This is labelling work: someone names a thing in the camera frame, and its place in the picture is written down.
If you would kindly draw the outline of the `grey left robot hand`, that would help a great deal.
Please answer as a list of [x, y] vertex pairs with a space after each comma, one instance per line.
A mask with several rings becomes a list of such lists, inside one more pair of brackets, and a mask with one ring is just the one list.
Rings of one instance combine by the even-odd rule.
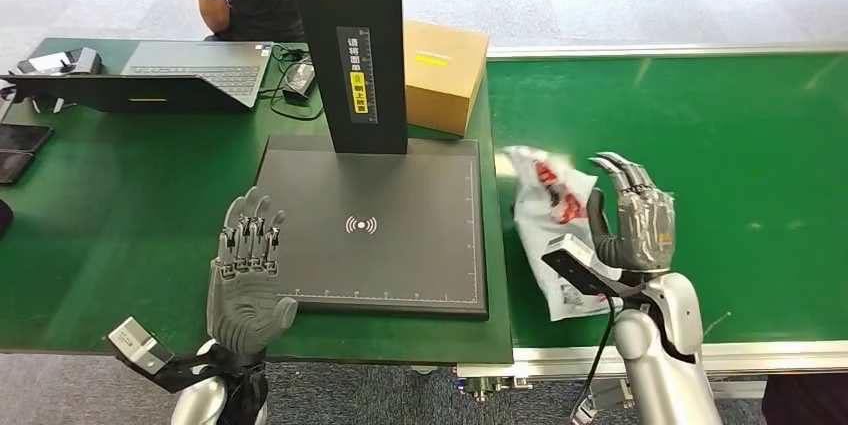
[[256, 186], [229, 205], [210, 262], [207, 332], [241, 355], [263, 352], [296, 317], [298, 303], [279, 290], [283, 210]]

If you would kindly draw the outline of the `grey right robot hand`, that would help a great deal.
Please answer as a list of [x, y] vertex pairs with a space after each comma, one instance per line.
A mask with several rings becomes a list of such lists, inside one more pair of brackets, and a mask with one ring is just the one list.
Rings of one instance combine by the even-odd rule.
[[604, 171], [616, 199], [616, 230], [604, 214], [604, 194], [595, 188], [586, 210], [592, 243], [604, 264], [643, 273], [666, 272], [675, 251], [673, 197], [658, 188], [643, 165], [615, 152], [589, 158]]

